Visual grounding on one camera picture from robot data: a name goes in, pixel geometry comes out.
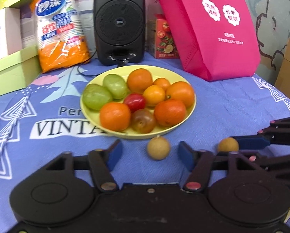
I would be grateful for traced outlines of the green mango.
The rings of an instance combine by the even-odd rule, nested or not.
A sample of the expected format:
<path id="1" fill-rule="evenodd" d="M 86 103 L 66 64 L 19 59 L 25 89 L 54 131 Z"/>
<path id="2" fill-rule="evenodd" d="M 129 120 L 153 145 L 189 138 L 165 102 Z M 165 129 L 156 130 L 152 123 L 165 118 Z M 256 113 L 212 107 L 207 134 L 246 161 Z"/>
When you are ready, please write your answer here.
<path id="1" fill-rule="evenodd" d="M 88 84 L 82 94 L 86 107 L 99 111 L 105 104 L 113 101 L 112 94 L 107 88 L 98 84 Z"/>
<path id="2" fill-rule="evenodd" d="M 117 74 L 106 75 L 102 84 L 110 91 L 114 99 L 123 99 L 127 95 L 128 86 L 126 81 Z"/>

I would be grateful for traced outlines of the yellow plastic plate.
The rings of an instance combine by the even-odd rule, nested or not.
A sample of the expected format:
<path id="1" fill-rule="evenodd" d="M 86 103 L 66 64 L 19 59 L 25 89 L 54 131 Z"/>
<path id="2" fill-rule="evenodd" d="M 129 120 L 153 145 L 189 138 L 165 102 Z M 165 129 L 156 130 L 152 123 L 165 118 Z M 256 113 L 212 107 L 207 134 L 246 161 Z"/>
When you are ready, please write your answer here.
<path id="1" fill-rule="evenodd" d="M 106 72 L 103 72 L 102 74 L 98 75 L 96 78 L 92 79 L 89 83 L 90 84 L 96 83 L 96 84 L 100 85 L 102 83 L 104 77 L 106 75 L 109 75 L 109 74 L 118 74 L 118 75 L 122 76 L 124 79 L 127 79 L 128 75 L 133 70 L 136 70 L 138 68 L 147 69 L 152 74 L 152 77 L 154 79 L 157 79 L 159 77 L 165 77 L 171 83 L 176 83 L 176 82 L 189 83 L 188 80 L 186 80 L 183 76 L 181 76 L 180 74 L 178 74 L 174 71 L 171 71 L 171 70 L 168 70 L 168 69 L 165 69 L 162 67 L 150 66 L 150 65 L 131 65 L 131 66 L 123 66 L 123 67 L 119 67 L 119 68 L 114 68 L 114 69 L 108 70 Z M 157 125 L 153 129 L 152 132 L 150 132 L 148 134 L 140 134 L 140 133 L 137 133 L 136 131 L 134 131 L 132 128 L 127 128 L 126 130 L 124 130 L 122 132 L 116 132 L 116 131 L 111 131 L 109 129 L 102 127 L 100 124 L 100 120 L 99 120 L 99 112 L 95 111 L 95 110 L 91 110 L 88 107 L 86 107 L 83 99 L 82 98 L 80 99 L 80 107 L 82 109 L 82 113 L 93 126 L 101 129 L 102 131 L 104 131 L 105 133 L 107 133 L 110 136 L 115 136 L 115 137 L 119 137 L 119 138 L 123 138 L 123 139 L 132 139 L 132 140 L 149 139 L 149 138 L 153 138 L 153 137 L 158 136 L 158 135 L 162 136 L 162 135 L 165 135 L 165 134 L 171 132 L 172 130 L 176 129 L 177 127 L 179 127 L 180 125 L 182 125 L 183 123 L 185 123 L 188 120 L 188 118 L 194 112 L 196 104 L 197 104 L 197 101 L 194 100 L 194 103 L 192 104 L 192 106 L 187 109 L 185 118 L 179 124 L 176 124 L 172 127 L 162 127 L 160 125 Z"/>

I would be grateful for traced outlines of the large orange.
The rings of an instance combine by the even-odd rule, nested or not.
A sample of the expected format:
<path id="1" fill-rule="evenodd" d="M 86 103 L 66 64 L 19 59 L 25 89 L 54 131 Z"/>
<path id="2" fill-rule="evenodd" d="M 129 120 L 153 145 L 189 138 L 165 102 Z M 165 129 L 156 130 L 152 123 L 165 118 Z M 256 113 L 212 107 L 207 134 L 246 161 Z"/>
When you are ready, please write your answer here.
<path id="1" fill-rule="evenodd" d="M 161 126 L 174 126 L 185 119 L 186 106 L 180 100 L 168 99 L 157 104 L 154 117 Z"/>

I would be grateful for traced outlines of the black loudspeaker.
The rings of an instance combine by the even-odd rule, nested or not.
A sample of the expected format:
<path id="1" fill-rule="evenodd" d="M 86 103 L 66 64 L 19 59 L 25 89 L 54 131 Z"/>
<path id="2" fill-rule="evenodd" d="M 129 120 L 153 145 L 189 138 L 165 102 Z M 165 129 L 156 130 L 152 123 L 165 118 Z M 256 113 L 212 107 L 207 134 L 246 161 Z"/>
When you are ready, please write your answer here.
<path id="1" fill-rule="evenodd" d="M 143 59 L 145 0 L 93 0 L 93 24 L 100 63 L 111 66 Z"/>

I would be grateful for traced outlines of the white coffee cup box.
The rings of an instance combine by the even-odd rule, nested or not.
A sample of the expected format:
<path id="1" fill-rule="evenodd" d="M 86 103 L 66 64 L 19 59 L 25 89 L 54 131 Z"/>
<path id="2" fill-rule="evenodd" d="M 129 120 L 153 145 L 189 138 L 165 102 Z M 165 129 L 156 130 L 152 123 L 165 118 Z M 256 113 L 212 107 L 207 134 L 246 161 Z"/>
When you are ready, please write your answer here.
<path id="1" fill-rule="evenodd" d="M 20 10 L 0 10 L 0 59 L 22 49 Z"/>

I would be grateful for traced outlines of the green mango front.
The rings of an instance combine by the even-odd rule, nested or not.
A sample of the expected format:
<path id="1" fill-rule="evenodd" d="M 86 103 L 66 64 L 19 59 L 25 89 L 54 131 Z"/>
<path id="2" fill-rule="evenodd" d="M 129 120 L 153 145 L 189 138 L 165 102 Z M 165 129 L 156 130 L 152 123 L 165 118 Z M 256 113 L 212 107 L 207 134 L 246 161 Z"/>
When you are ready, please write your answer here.
<path id="1" fill-rule="evenodd" d="M 107 88 L 98 84 L 88 84 L 82 94 L 86 107 L 99 111 L 105 104 L 113 101 L 112 94 Z"/>

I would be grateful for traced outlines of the green mango back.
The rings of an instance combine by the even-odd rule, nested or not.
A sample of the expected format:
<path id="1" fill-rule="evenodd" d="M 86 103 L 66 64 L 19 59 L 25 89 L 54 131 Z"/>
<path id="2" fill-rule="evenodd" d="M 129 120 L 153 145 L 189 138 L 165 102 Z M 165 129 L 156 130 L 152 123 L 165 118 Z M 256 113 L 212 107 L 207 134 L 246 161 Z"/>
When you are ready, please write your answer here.
<path id="1" fill-rule="evenodd" d="M 123 99 L 127 95 L 128 86 L 126 81 L 117 74 L 106 75 L 102 84 L 110 91 L 114 99 Z"/>

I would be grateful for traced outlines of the small orange kumquat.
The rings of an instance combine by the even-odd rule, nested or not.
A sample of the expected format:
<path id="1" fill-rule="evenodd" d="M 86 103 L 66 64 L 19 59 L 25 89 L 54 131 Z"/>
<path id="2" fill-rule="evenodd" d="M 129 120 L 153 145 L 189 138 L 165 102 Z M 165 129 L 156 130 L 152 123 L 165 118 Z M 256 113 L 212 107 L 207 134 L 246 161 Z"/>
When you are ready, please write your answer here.
<path id="1" fill-rule="evenodd" d="M 153 85 L 161 87 L 164 91 L 167 91 L 167 89 L 171 86 L 170 82 L 163 77 L 157 78 L 154 82 Z"/>

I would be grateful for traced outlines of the pink non-woven bag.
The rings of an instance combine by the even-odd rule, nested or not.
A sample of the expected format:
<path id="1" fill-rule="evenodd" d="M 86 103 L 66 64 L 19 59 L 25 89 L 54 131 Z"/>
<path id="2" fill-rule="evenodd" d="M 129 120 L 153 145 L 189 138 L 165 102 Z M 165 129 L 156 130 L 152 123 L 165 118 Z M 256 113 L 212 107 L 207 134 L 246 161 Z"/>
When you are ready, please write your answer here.
<path id="1" fill-rule="evenodd" d="M 252 76 L 260 63 L 245 0 L 159 0 L 183 69 L 208 82 Z"/>

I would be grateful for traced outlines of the bright red tomato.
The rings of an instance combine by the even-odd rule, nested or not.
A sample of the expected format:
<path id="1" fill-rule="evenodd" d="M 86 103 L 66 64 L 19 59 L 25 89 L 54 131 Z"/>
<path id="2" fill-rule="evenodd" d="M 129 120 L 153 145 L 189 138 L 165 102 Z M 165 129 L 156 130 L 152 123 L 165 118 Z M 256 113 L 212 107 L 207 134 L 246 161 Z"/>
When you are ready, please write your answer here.
<path id="1" fill-rule="evenodd" d="M 123 101 L 124 104 L 128 106 L 131 113 L 136 112 L 137 110 L 142 110 L 146 107 L 146 99 L 137 93 L 129 94 Z"/>

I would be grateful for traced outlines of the yellow-orange small citrus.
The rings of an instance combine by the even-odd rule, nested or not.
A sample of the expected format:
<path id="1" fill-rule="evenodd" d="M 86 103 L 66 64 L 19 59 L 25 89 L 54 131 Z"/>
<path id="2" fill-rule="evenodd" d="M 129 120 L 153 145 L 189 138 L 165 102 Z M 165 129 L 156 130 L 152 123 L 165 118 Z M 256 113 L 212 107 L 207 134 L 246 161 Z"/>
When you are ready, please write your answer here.
<path id="1" fill-rule="evenodd" d="M 142 95 L 146 100 L 147 106 L 149 107 L 155 107 L 166 98 L 166 92 L 164 89 L 157 85 L 149 86 Z"/>

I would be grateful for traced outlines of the brown longan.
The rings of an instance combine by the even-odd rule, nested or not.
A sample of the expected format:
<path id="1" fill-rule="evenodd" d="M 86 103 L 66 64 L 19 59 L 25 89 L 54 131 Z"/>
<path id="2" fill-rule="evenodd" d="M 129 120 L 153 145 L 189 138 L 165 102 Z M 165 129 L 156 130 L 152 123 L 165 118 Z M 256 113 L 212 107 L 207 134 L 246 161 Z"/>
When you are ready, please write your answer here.
<path id="1" fill-rule="evenodd" d="M 217 146 L 218 152 L 239 151 L 239 144 L 235 138 L 228 137 L 219 142 Z"/>
<path id="2" fill-rule="evenodd" d="M 147 144 L 147 153 L 154 160 L 165 159 L 168 157 L 170 150 L 169 141 L 162 136 L 152 138 Z"/>

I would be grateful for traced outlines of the dark red tomato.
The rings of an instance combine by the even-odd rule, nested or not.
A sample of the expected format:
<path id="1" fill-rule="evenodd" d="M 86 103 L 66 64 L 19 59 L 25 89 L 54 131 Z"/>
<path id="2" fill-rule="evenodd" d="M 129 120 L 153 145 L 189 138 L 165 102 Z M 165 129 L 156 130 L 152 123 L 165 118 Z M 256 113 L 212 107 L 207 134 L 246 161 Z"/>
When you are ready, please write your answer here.
<path id="1" fill-rule="evenodd" d="M 131 127 L 138 133 L 150 133 L 154 130 L 155 126 L 155 117 L 147 109 L 137 110 L 131 115 Z"/>

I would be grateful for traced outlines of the light green shoe box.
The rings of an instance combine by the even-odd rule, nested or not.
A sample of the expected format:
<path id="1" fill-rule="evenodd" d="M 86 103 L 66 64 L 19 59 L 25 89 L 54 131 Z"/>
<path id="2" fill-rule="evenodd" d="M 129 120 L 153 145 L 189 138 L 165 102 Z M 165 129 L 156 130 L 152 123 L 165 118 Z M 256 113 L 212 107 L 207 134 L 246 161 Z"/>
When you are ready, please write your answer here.
<path id="1" fill-rule="evenodd" d="M 36 45 L 0 59 L 0 96 L 25 88 L 41 72 Z"/>

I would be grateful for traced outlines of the red tomato juice carton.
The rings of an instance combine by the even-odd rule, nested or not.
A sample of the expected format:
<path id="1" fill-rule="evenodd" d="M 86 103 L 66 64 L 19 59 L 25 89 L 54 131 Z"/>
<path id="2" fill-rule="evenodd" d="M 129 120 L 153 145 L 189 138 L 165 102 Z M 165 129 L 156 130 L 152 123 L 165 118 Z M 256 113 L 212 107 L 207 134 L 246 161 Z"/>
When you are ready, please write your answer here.
<path id="1" fill-rule="evenodd" d="M 156 59 L 179 59 L 175 40 L 164 14 L 147 22 L 147 51 Z"/>

